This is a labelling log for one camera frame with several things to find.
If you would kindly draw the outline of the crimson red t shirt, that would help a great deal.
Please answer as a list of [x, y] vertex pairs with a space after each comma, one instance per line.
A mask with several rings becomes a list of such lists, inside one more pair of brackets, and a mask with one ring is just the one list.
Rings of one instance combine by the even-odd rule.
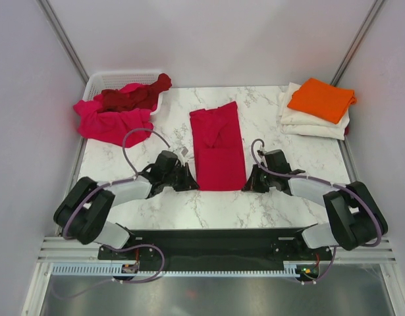
[[243, 189], [246, 164], [237, 103], [192, 111], [190, 125], [200, 190], [229, 192]]

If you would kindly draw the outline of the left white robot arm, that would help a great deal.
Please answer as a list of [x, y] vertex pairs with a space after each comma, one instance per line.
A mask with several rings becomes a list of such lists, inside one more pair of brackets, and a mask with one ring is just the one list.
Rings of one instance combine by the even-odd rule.
[[63, 229], [66, 239], [83, 245], [103, 244], [120, 258], [131, 258], [136, 243], [125, 227], [107, 220], [110, 210], [130, 201], [153, 198], [166, 187], [176, 192], [197, 190], [199, 186], [185, 161], [187, 153], [185, 147], [163, 150], [154, 163], [132, 178], [113, 182], [80, 178], [55, 211], [54, 222]]

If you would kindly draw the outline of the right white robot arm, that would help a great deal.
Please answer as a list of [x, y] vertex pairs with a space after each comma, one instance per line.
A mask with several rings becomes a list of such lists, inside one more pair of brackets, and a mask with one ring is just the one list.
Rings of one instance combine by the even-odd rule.
[[255, 161], [243, 192], [267, 193], [271, 188], [288, 196], [310, 200], [325, 208], [328, 222], [302, 229], [293, 242], [294, 254], [310, 258], [317, 248], [340, 246], [350, 251], [375, 247], [388, 232], [388, 224], [363, 182], [335, 184], [291, 169], [282, 150], [251, 149]]

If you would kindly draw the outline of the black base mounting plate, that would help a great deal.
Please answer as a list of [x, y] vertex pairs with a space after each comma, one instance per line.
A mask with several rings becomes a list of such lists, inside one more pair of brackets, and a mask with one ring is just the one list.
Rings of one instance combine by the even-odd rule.
[[145, 269], [166, 268], [276, 269], [286, 261], [328, 261], [328, 247], [307, 248], [301, 239], [301, 228], [235, 228], [199, 230], [134, 230], [127, 247], [140, 244], [148, 248], [116, 252], [101, 247], [100, 260], [137, 259]]

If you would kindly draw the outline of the folded white t shirt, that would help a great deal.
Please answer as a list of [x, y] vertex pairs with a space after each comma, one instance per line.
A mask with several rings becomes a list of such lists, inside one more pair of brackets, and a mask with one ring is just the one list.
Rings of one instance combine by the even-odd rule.
[[348, 112], [344, 114], [338, 124], [333, 124], [321, 118], [288, 108], [294, 92], [301, 85], [290, 82], [286, 91], [279, 97], [279, 110], [277, 124], [283, 134], [297, 134], [302, 136], [315, 136], [344, 140], [346, 128], [350, 118]]

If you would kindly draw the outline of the pink magenta t shirt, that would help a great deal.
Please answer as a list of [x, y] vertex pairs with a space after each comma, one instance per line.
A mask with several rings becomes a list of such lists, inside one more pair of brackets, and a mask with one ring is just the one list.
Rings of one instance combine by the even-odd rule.
[[90, 101], [80, 100], [73, 106], [80, 117], [79, 134], [121, 147], [129, 131], [136, 128], [153, 130], [151, 109], [127, 111], [124, 108], [130, 93], [143, 87], [142, 84], [132, 83], [119, 90], [104, 89]]

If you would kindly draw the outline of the dark red t shirt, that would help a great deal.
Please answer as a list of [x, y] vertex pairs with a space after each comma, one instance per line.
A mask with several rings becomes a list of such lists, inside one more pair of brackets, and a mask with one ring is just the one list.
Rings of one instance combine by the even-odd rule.
[[151, 113], [158, 108], [159, 96], [172, 86], [170, 77], [161, 73], [152, 84], [128, 84], [119, 90], [106, 89], [101, 97], [100, 113], [132, 111], [135, 109], [149, 110]]

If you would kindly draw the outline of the folded orange t shirt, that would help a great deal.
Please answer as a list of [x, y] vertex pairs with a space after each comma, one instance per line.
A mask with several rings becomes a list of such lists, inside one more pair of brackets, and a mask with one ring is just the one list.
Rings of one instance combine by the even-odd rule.
[[338, 124], [356, 102], [354, 90], [337, 88], [310, 78], [292, 94], [288, 108]]

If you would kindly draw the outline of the white plastic laundry basket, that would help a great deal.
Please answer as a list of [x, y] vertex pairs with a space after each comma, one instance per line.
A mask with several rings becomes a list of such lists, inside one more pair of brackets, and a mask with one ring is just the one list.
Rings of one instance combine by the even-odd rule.
[[149, 110], [149, 118], [152, 119], [160, 110], [163, 95], [172, 87], [171, 78], [157, 70], [116, 70], [97, 72], [90, 76], [80, 109], [76, 112], [82, 116], [96, 113], [102, 108], [102, 97], [94, 99], [103, 90], [119, 90], [121, 92], [132, 92], [144, 86], [161, 87], [164, 90], [158, 93], [155, 98], [155, 105]]

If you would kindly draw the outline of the aluminium frame extrusion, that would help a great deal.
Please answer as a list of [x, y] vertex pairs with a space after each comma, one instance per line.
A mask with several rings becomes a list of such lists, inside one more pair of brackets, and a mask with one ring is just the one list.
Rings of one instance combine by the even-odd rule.
[[[38, 254], [38, 262], [74, 262], [93, 263], [97, 261], [99, 245], [65, 240], [62, 237], [45, 237]], [[360, 247], [352, 251], [338, 248], [335, 257], [337, 263], [374, 263], [395, 264], [396, 257], [388, 239], [384, 239], [376, 248]]]

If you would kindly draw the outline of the right wall aluminium rail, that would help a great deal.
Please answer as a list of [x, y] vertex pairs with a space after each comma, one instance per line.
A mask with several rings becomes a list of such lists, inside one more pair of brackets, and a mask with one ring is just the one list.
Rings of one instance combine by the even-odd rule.
[[336, 87], [339, 85], [340, 81], [342, 80], [345, 72], [347, 71], [350, 63], [352, 62], [353, 58], [355, 57], [356, 53], [359, 51], [361, 44], [365, 40], [367, 33], [370, 31], [373, 23], [375, 22], [376, 18], [379, 16], [379, 13], [383, 9], [386, 4], [386, 0], [374, 0], [372, 2], [372, 6], [368, 10], [363, 22], [361, 23], [354, 39], [352, 40], [351, 44], [348, 47], [348, 50], [344, 54], [342, 61], [340, 62], [331, 82], [330, 85]]

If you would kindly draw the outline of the wall aluminium rail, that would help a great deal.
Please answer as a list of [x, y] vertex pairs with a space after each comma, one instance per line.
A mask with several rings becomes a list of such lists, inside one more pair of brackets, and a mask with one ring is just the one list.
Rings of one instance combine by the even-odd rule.
[[340, 81], [342, 80], [345, 72], [347, 71], [350, 63], [352, 62], [353, 58], [355, 57], [356, 53], [359, 51], [361, 44], [365, 40], [367, 33], [370, 31], [373, 23], [375, 22], [376, 18], [379, 16], [379, 13], [383, 9], [386, 4], [386, 0], [374, 0], [372, 2], [372, 6], [368, 10], [363, 22], [361, 23], [354, 39], [352, 40], [351, 44], [348, 47], [348, 50], [344, 54], [342, 61], [340, 62], [331, 82], [330, 85], [336, 87], [339, 85]]
[[50, 24], [51, 28], [53, 29], [59, 43], [62, 45], [65, 53], [67, 54], [70, 62], [72, 63], [73, 67], [75, 68], [77, 74], [81, 78], [84, 84], [88, 83], [89, 75], [86, 72], [86, 69], [80, 60], [72, 42], [70, 41], [67, 32], [65, 31], [55, 9], [51, 5], [51, 2], [48, 0], [37, 0], [37, 4], [39, 5], [40, 9], [42, 10], [43, 14], [45, 15], [48, 23]]

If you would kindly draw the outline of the left wall aluminium rail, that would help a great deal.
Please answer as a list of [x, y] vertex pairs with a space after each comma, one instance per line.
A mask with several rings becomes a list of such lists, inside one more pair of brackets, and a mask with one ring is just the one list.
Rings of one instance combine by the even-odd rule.
[[40, 9], [42, 10], [43, 14], [45, 15], [48, 23], [50, 24], [51, 28], [53, 29], [59, 43], [62, 45], [65, 53], [67, 54], [70, 62], [72, 63], [73, 67], [75, 68], [77, 74], [81, 78], [84, 84], [88, 83], [89, 75], [86, 72], [86, 69], [80, 60], [72, 42], [70, 41], [67, 32], [65, 31], [55, 9], [51, 5], [51, 2], [48, 0], [37, 0], [37, 4], [39, 5]]

